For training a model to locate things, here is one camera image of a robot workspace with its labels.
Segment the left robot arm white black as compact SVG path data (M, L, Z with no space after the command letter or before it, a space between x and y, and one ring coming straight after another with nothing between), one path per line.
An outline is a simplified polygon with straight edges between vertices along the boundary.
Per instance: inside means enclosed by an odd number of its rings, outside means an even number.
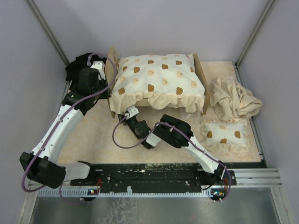
M91 164L76 162L69 165L57 163L60 153L71 132L78 122L92 109L100 99L110 96L107 78L102 62L83 68L79 73L76 88L69 92L62 101L58 115L43 139L30 153L22 153L20 163L24 169L21 186L24 191L25 179L56 189L63 182L81 179L92 185L97 180L97 173L91 170Z

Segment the left aluminium corner rail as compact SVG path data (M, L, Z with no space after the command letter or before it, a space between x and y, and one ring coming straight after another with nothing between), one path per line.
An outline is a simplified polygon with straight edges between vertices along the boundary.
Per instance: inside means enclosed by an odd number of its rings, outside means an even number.
M31 11L33 12L34 16L36 17L37 21L41 25L43 31L45 32L46 36L48 37L49 41L53 45L55 51L58 53L60 59L63 61L64 65L69 65L69 60L63 51L58 39L55 37L53 31L51 30L50 26L48 25L46 19L44 18L42 12L38 8L37 4L34 0L27 0L26 3L30 7Z

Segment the black cloth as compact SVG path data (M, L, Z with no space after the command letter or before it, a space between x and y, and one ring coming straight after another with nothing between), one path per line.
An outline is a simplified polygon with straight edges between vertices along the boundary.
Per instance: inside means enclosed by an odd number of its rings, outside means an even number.
M99 91L99 72L92 69L94 61L106 63L105 57L97 54L86 53L76 57L66 68L66 80L71 81L71 91L78 91L86 94L93 94Z

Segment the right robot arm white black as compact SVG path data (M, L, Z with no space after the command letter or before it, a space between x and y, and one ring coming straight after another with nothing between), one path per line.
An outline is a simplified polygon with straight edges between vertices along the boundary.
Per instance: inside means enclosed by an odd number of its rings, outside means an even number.
M209 181L215 185L225 180L226 168L216 157L212 156L196 139L191 126L175 117L164 114L160 121L151 129L146 121L138 121L136 115L130 117L118 115L119 125L128 126L133 135L139 140L131 147L118 146L123 149L142 145L146 149L155 148L160 142L165 142L178 149L184 149L195 158L204 172L209 174Z

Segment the aluminium corner rail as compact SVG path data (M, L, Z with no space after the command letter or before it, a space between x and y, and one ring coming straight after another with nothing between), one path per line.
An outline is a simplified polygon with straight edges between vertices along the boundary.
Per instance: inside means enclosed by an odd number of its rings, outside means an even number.
M64 65L69 65L69 60L63 51L58 39L55 37L53 31L51 30L50 26L48 25L46 19L44 18L42 12L38 8L37 4L34 0L27 0L26 3L30 7L31 11L33 12L34 16L36 17L37 21L41 25L43 31L45 32L46 36L48 37L49 41L53 45L55 51L58 53L60 59L63 61Z
M238 56L237 61L235 62L235 68L238 69L240 68L241 64L243 63L246 55L248 54L251 46L253 45L255 39L257 38L257 35L262 29L263 24L265 23L266 19L272 12L274 6L275 6L276 0L268 0L261 15L259 16L255 26L253 27L246 43L245 46L243 47L240 55Z

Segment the small bear print cloth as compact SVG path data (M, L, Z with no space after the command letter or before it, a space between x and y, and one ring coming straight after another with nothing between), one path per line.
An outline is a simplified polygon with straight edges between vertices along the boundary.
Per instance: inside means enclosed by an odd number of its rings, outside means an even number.
M227 150L230 153L247 153L250 148L245 119L228 121L204 120L201 122L201 141L208 151Z

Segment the cream crumpled blanket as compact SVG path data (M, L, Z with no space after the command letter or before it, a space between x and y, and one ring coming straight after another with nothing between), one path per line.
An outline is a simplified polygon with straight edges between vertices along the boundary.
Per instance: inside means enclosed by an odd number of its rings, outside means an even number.
M263 103L233 77L221 77L211 84L210 105L222 121L251 119L260 113Z

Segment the right aluminium corner rail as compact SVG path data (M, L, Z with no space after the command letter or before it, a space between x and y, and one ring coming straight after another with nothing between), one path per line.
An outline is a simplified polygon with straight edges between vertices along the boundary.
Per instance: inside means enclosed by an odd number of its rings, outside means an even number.
M257 35L262 29L263 24L265 23L266 19L272 12L274 6L275 6L276 0L268 0L261 15L259 16L255 26L253 27L246 43L245 46L243 47L240 55L238 56L237 61L235 62L235 68L238 69L240 68L241 64L243 63L246 55L248 54L251 46L253 45L255 39L257 38Z

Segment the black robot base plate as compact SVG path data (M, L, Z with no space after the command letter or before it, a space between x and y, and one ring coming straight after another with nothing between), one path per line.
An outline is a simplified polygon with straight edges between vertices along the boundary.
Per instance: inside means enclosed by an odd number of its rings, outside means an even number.
M93 164L85 179L71 181L72 186L97 186L105 193L120 192L131 186L138 192L201 191L211 186L236 185L231 170L219 181L205 173L198 163Z

